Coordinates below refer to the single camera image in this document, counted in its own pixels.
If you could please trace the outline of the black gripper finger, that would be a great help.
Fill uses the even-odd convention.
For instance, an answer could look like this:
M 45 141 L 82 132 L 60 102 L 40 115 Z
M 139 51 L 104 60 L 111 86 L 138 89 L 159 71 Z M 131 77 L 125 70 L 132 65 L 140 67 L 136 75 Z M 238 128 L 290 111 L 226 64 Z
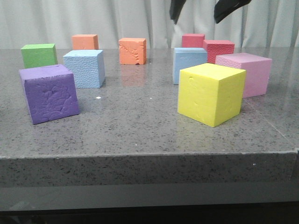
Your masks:
M 170 19 L 173 21 L 174 24 L 177 24 L 180 13 L 186 0 L 171 0 L 170 5 Z
M 220 23 L 235 10 L 249 4 L 251 0 L 219 0 L 214 7 L 215 23 Z

